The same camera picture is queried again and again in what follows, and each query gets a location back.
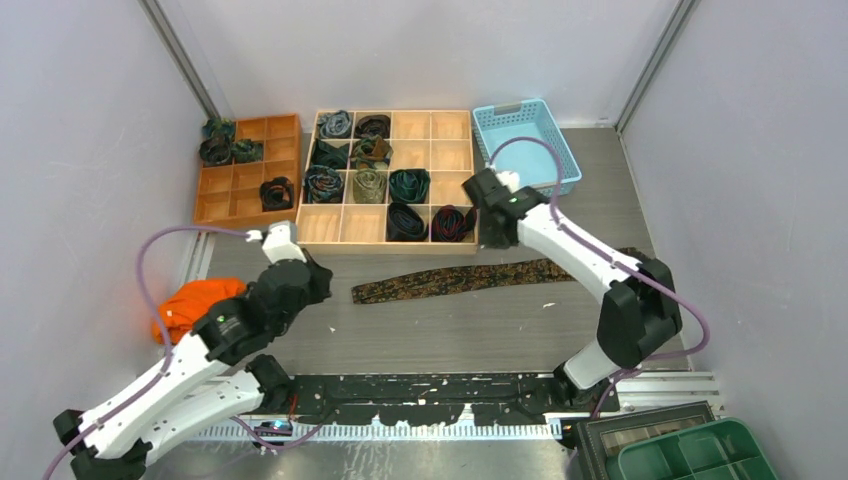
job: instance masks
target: necktie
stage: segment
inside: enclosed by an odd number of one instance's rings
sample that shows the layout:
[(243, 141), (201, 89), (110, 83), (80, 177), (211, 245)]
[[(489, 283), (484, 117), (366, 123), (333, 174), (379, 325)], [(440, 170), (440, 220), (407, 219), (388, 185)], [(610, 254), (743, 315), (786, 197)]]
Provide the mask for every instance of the necktie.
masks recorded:
[(349, 143), (334, 147), (327, 142), (316, 140), (315, 145), (312, 147), (312, 155), (309, 156), (310, 162), (312, 165), (323, 165), (336, 170), (344, 170), (347, 168), (347, 152), (349, 148)]
[(287, 177), (277, 177), (259, 186), (263, 212), (288, 210), (294, 206), (294, 185)]
[(223, 135), (232, 141), (236, 136), (236, 124), (233, 123), (232, 120), (226, 118), (210, 118), (206, 124), (203, 125), (201, 132), (203, 132), (203, 138), (212, 138), (217, 137), (218, 135)]
[(392, 172), (389, 177), (389, 195), (400, 203), (425, 203), (430, 188), (430, 174), (423, 168), (410, 168)]
[(467, 215), (463, 215), (453, 205), (446, 205), (440, 208), (433, 215), (433, 232), (434, 242), (461, 242), (466, 235), (474, 231), (474, 224), (477, 223), (477, 211), (475, 209), (468, 210)]
[(366, 168), (353, 174), (353, 201), (383, 203), (386, 198), (386, 175)]
[(386, 115), (369, 115), (362, 117), (356, 122), (356, 129), (353, 131), (353, 136), (356, 138), (367, 138), (380, 136), (383, 138), (389, 137), (391, 119)]
[(200, 144), (198, 154), (203, 160), (204, 167), (220, 167), (233, 163), (230, 139), (224, 135), (204, 140)]
[(350, 113), (339, 110), (336, 113), (324, 113), (318, 117), (318, 138), (350, 138), (352, 120)]
[(307, 203), (342, 203), (344, 180), (339, 172), (323, 165), (313, 165), (306, 171)]
[(253, 163), (262, 160), (262, 144), (253, 140), (239, 140), (230, 148), (236, 163)]
[(355, 169), (373, 168), (387, 170), (392, 158), (392, 147), (382, 137), (368, 137), (357, 140), (350, 154), (351, 166)]
[(423, 242), (427, 240), (427, 224), (409, 205), (389, 204), (386, 216), (386, 239), (390, 242)]
[[(647, 256), (632, 247), (619, 252), (647, 260)], [(501, 265), (470, 265), (437, 268), (410, 273), (378, 282), (357, 285), (350, 290), (353, 303), (372, 304), (395, 300), (453, 295), (511, 285), (569, 282), (574, 277), (548, 258)]]

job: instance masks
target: metal table surface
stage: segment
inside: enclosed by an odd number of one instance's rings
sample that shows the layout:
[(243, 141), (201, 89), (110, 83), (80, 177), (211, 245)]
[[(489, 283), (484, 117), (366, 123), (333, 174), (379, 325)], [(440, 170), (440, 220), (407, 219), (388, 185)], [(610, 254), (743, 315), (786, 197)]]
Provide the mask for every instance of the metal table surface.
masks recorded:
[(568, 453), (553, 440), (306, 443), (276, 456), (260, 456), (247, 443), (187, 442), (153, 465), (145, 478), (563, 480)]
[[(653, 253), (615, 131), (564, 132), (584, 178), (561, 202), (563, 211), (612, 246)], [(475, 162), (481, 162), (476, 146)], [(530, 258), (538, 254), (521, 248), (484, 249), (474, 256), (320, 256), (319, 263), (336, 273), (336, 295), (301, 313), (286, 337), (264, 353), (274, 355), (291, 374), (550, 371), (594, 336), (599, 307), (579, 284), (509, 287), (369, 306), (353, 305), (347, 293), (366, 281), (428, 268)], [(266, 266), (258, 249), (221, 237), (216, 239), (209, 276), (250, 281)], [(679, 348), (674, 339), (663, 350)], [(687, 365), (679, 359), (659, 366)], [(565, 478), (568, 454), (553, 440), (307, 443), (276, 457), (251, 455), (220, 469), (237, 452), (252, 449), (244, 443), (185, 443), (154, 465), (148, 477), (553, 480)]]

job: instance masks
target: metal frame edge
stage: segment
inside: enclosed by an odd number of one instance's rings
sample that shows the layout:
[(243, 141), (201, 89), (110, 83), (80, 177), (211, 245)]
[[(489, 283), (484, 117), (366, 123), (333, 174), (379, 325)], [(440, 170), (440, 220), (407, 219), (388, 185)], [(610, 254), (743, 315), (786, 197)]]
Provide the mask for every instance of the metal frame edge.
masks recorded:
[(621, 116), (615, 124), (615, 130), (619, 133), (619, 135), (621, 135), (627, 128), (627, 125), (633, 118), (634, 113), (636, 113), (636, 109), (642, 102), (642, 98), (645, 96), (645, 93), (648, 91), (651, 83), (653, 83), (654, 77), (663, 62), (665, 62), (668, 54), (674, 48), (675, 42), (680, 37), (680, 32), (683, 31), (686, 26), (686, 22), (689, 20), (700, 2), (701, 0), (679, 0), (677, 2), (674, 12), (672, 12), (662, 35), (660, 35), (657, 46), (651, 53), (651, 57), (648, 59), (648, 63), (645, 64), (645, 68), (642, 70), (641, 75), (639, 75), (639, 80), (636, 81), (636, 86), (633, 87), (633, 91), (630, 92), (630, 96), (624, 104), (624, 109), (621, 111)]
[(206, 90), (206, 86), (200, 79), (200, 75), (191, 63), (188, 53), (183, 47), (183, 44), (180, 42), (171, 22), (165, 14), (165, 11), (162, 9), (162, 5), (159, 4), (159, 0), (138, 0), (138, 3), (147, 14), (147, 17), (150, 19), (150, 23), (153, 25), (156, 33), (159, 34), (159, 38), (162, 39), (162, 43), (165, 45), (168, 53), (171, 54), (171, 58), (177, 65), (177, 69), (179, 69), (180, 73), (185, 78), (186, 84), (194, 94), (197, 102), (203, 108), (206, 116), (210, 118), (220, 116), (218, 108), (215, 106), (215, 102), (212, 101), (212, 97)]

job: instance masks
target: rolled necktie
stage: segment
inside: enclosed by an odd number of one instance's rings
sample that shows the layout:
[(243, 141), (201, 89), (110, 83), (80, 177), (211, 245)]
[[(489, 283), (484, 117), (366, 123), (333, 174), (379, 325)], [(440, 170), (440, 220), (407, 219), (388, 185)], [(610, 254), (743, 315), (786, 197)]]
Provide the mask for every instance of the rolled necktie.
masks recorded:
[(350, 113), (339, 110), (336, 113), (324, 113), (318, 117), (319, 138), (350, 138), (353, 120)]
[(350, 149), (349, 143), (345, 143), (340, 147), (334, 147), (327, 142), (315, 140), (309, 161), (312, 165), (323, 165), (337, 170), (344, 170), (347, 168), (348, 149)]
[(388, 170), (392, 153), (392, 146), (383, 140), (383, 137), (363, 138), (353, 144), (353, 151), (350, 154), (351, 164), (357, 170), (360, 168)]
[(203, 160), (204, 167), (220, 167), (233, 163), (230, 151), (230, 139), (224, 135), (218, 135), (200, 144), (198, 154)]
[(423, 168), (409, 168), (392, 172), (389, 177), (389, 195), (400, 203), (424, 203), (430, 188), (430, 174)]
[(409, 205), (389, 204), (386, 215), (386, 240), (390, 242), (421, 242), (427, 239), (427, 224)]
[(253, 163), (262, 160), (262, 144), (253, 140), (239, 140), (230, 150), (236, 163)]
[(230, 119), (215, 117), (210, 118), (200, 131), (204, 138), (223, 135), (232, 140), (236, 136), (236, 124)]
[(287, 177), (277, 177), (259, 186), (263, 212), (288, 210), (294, 207), (294, 184)]
[(466, 215), (453, 205), (445, 205), (433, 215), (434, 242), (461, 242), (466, 235), (474, 231), (477, 223), (477, 210), (469, 209)]
[(386, 115), (369, 115), (362, 117), (356, 122), (356, 129), (353, 131), (356, 138), (367, 138), (380, 136), (390, 138), (389, 131), (392, 121)]
[(386, 175), (366, 168), (353, 174), (353, 201), (383, 203), (386, 198)]
[(306, 171), (306, 201), (308, 203), (342, 203), (344, 179), (339, 172), (323, 165), (313, 165)]

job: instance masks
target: white backdrop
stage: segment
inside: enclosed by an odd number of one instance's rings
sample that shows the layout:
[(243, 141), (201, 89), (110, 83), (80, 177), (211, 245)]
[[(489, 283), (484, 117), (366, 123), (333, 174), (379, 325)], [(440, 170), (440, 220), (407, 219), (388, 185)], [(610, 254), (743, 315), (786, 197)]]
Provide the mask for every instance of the white backdrop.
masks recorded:
[[(19, 0), (0, 17), (0, 478), (35, 479), (52, 420), (156, 361), (134, 276), (151, 233), (191, 222), (204, 114), (138, 2)], [(188, 234), (150, 249), (156, 300)], [(67, 460), (53, 480), (73, 478)]]
[(693, 363), (786, 479), (846, 478), (846, 20), (701, 2), (624, 133), (657, 256), (712, 325)]
[(540, 96), (612, 125), (673, 0), (164, 0), (224, 115), (473, 108)]

